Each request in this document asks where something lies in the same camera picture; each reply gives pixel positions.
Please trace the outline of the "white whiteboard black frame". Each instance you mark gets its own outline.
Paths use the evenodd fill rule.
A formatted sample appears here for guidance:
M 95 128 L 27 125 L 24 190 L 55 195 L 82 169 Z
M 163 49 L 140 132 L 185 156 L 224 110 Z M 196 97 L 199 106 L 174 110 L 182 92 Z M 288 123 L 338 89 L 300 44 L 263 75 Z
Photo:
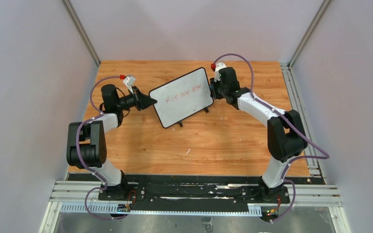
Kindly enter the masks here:
M 204 67 L 195 69 L 149 92 L 163 128 L 178 124 L 214 103 Z

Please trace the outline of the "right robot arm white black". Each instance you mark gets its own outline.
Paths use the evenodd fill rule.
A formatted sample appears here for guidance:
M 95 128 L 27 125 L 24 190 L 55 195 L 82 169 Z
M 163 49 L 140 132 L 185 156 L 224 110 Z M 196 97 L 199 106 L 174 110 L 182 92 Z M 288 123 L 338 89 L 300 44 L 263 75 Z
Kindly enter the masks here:
M 225 99 L 237 110 L 244 111 L 267 129 L 267 144 L 271 155 L 258 189 L 270 196 L 280 191 L 292 162 L 300 158 L 307 147 L 304 127 L 296 110 L 285 111 L 259 98 L 247 87 L 240 87 L 236 71 L 224 63 L 212 64 L 215 76 L 210 79 L 211 97 Z

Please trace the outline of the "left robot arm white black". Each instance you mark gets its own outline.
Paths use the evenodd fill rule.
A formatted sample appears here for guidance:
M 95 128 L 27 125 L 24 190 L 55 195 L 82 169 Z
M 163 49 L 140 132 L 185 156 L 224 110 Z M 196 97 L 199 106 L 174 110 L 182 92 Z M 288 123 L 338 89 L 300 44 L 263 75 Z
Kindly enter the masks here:
M 137 87 L 125 96 L 120 97 L 118 88 L 107 84 L 101 88 L 102 107 L 98 116 L 68 126 L 66 159 L 69 166 L 86 169 L 97 177 L 101 189 L 114 193 L 129 192 L 125 174 L 107 160 L 105 134 L 122 125 L 124 111 L 136 108 L 145 110 L 157 103 L 157 100 L 143 94 Z

